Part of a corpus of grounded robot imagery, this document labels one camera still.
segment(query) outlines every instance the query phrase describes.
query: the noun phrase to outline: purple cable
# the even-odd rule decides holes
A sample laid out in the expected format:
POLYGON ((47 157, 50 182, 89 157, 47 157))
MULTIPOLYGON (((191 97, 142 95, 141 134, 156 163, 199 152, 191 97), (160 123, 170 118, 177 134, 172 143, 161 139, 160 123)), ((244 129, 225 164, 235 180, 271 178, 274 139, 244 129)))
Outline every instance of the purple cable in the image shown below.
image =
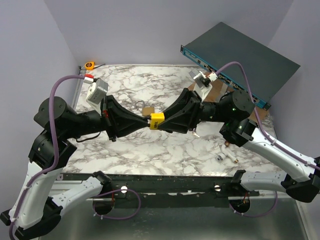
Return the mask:
POLYGON ((102 197, 102 196, 105 196, 105 195, 108 195, 108 194, 117 193, 117 192, 120 192, 120 191, 129 191, 129 192, 132 192, 132 193, 134 193, 134 194, 136 195, 136 197, 138 198, 138 202, 139 202, 138 208, 136 209, 136 211, 135 211, 133 214, 131 214, 131 215, 129 215, 129 216, 124 216, 124 217, 113 217, 113 216, 99 215, 99 214, 97 213, 97 211, 96 211, 96 204, 93 205, 94 214, 97 215, 97 216, 99 216, 99 217, 101 217, 101 218, 104 218, 104 219, 112 219, 112 220, 126 220, 126 219, 130 219, 130 218, 134 217, 134 216, 139 212, 139 210, 140 210, 140 208, 141 208, 141 199, 140 199, 140 196, 139 196, 139 194, 138 194, 137 192, 135 192, 135 191, 133 191, 133 190, 131 190, 131 189, 126 189, 126 190, 124 190, 124 189, 117 189, 117 190, 113 190, 113 191, 109 191, 109 192, 106 192, 106 193, 99 194, 99 195, 97 195, 97 196, 95 196, 95 197, 102 197))
MULTIPOLYGON (((16 205, 16 209, 13 215, 13 218, 16 219, 19 211, 22 207, 22 204, 24 202, 24 199, 27 195, 27 192, 29 190, 29 187, 32 185, 32 183, 42 174, 46 174, 48 172, 51 172, 52 170, 54 170, 56 168, 56 166, 58 165, 58 161, 59 161, 59 147, 58 147, 58 139, 57 139, 57 133, 56 133, 56 125, 55 125, 55 114, 54 114, 54 100, 55 100, 55 94, 57 91, 58 86, 69 79, 85 79, 85 76, 80 76, 80 75, 68 75, 68 76, 64 76, 62 78, 60 78, 52 87, 51 93, 50 93, 50 97, 49 97, 49 122, 50 122, 50 131, 51 131, 51 138, 52 138, 52 144, 53 144, 53 150, 54 150, 54 161, 51 167, 46 168, 40 172, 38 172, 37 174, 35 174, 33 177, 30 178, 30 180, 27 182, 26 187, 22 194, 21 197, 16 205)), ((15 225, 15 220, 13 220, 10 224, 10 228, 9 228, 9 237, 11 240, 15 240, 14 237, 14 225, 15 225)))
POLYGON ((253 216, 251 216, 251 215, 247 215, 247 214, 245 214, 245 213, 240 213, 240 212, 236 211, 236 210, 231 206, 230 203, 229 203, 229 207, 233 210, 233 212, 234 212, 235 214, 238 214, 238 215, 243 216, 243 217, 246 217, 246 218, 259 218, 259 217, 263 217, 263 216, 266 216, 266 215, 268 215, 269 213, 271 213, 271 212, 276 208, 276 206, 277 206, 277 204, 278 204, 278 193, 275 191, 275 192, 274 192, 274 195, 275 195, 274 204, 273 204, 273 206, 270 208, 270 210, 269 210, 269 211, 266 211, 265 213, 258 214, 258 215, 253 215, 253 216))
MULTIPOLYGON (((218 76, 224 69, 230 67, 231 65, 237 65, 241 72, 242 72, 242 75, 245 79, 245 82, 246 82, 246 86, 247 86, 247 90, 248 90, 248 93, 250 95, 250 98, 251 98, 251 101, 254 103, 254 100, 253 100, 253 97, 252 97, 252 93, 251 93, 251 89, 250 89, 250 86, 249 86, 249 82, 248 82, 248 79, 247 79, 247 75, 245 73, 245 70, 244 68, 242 67, 242 65, 237 62, 237 61, 232 61, 232 62, 229 62, 227 63, 226 65, 224 65, 223 67, 221 67, 218 71, 215 72, 215 74, 218 76)), ((264 135, 264 137, 266 139, 268 139, 268 141, 270 143, 273 142, 273 140, 269 137, 269 135, 266 133, 266 131, 263 129, 263 126, 262 126, 262 123, 261 123, 261 120, 260 120, 260 117, 258 115, 258 112, 257 112, 257 109, 254 108, 254 114, 255 114, 255 117, 256 117, 256 120, 258 121, 258 125, 259 125, 259 128, 260 128, 260 131, 261 133, 264 135)), ((275 145, 278 149, 282 150, 283 152, 285 152, 286 154, 288 154, 289 156, 293 157, 294 159, 298 160, 299 162, 303 163, 304 165, 308 165, 308 162, 306 160, 303 160, 301 157, 295 155, 294 153, 292 153, 291 151, 285 149, 284 147, 282 147, 281 145, 277 144, 276 142, 273 143, 273 145, 275 145)), ((313 164, 310 164, 308 165, 310 166, 311 168, 315 169, 315 170, 318 170, 320 171, 320 167, 316 166, 316 165, 313 165, 313 164)))

